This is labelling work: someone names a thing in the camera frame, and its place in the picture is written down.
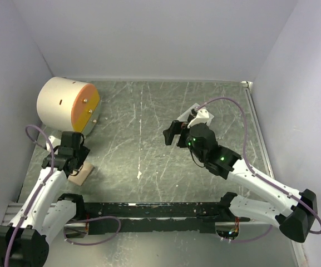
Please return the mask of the beige leather card holder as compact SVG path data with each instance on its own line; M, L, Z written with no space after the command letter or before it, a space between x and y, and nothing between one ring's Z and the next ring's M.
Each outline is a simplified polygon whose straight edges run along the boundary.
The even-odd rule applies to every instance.
M94 166L91 163L85 162L77 171L70 174L67 180L77 186L82 186L93 169Z

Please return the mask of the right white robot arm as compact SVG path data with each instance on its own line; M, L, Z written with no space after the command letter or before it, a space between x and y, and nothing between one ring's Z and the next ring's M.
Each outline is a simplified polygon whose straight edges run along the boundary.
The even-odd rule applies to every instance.
M180 136L177 146L189 149L210 173L243 185L262 198L255 201L239 195L233 197L218 208L222 220L248 217L275 226L290 240L305 242L318 211L313 191L293 189L247 165L238 153L219 145L205 123L188 128L186 122L174 120L163 131L165 144L170 146L176 135Z

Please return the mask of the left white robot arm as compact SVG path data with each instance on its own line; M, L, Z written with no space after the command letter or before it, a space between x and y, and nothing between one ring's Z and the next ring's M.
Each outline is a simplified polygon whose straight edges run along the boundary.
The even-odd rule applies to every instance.
M0 266L44 266L50 243L70 221L86 217L82 195L62 194L60 187L90 152L80 132L62 133L61 143L43 159L37 182L8 225L0 225Z

